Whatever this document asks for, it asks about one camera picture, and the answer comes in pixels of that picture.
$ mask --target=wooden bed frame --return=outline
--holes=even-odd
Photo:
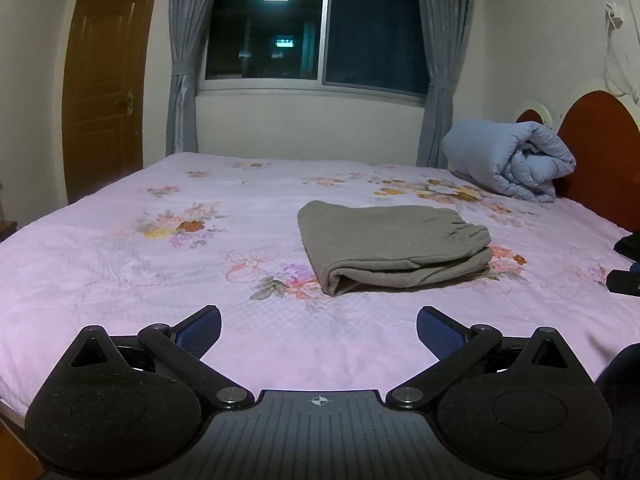
[[[525,110],[517,121],[543,123],[535,110]],[[577,161],[574,173],[556,180],[558,195],[640,231],[640,131],[625,105],[601,90],[583,95],[558,135]]]

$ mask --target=white circular logo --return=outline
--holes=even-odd
[[[326,403],[331,401],[326,397],[323,397],[322,395],[318,395],[317,397],[311,399],[310,402],[314,403],[316,406],[324,406]]]

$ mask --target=door handle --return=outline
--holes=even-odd
[[[133,90],[129,90],[127,92],[127,96],[122,98],[122,99],[118,99],[115,102],[117,105],[123,105],[126,104],[127,105],[127,117],[131,117],[133,115]]]

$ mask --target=wall socket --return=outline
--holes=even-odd
[[[618,8],[618,5],[616,3],[607,2],[604,6],[609,25],[613,22],[613,25],[616,28],[622,27],[624,20],[622,19],[622,12]]]

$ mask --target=pink bedsheet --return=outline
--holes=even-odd
[[[324,296],[296,224],[311,200],[455,208],[486,225],[487,278],[411,293]],[[78,331],[112,335],[222,313],[203,361],[249,388],[382,396],[433,364],[425,304],[529,336],[553,326],[592,378],[640,341],[640,300],[610,294],[626,233],[583,206],[496,196],[447,171],[357,162],[173,155],[25,227],[0,245],[0,397],[24,414]]]

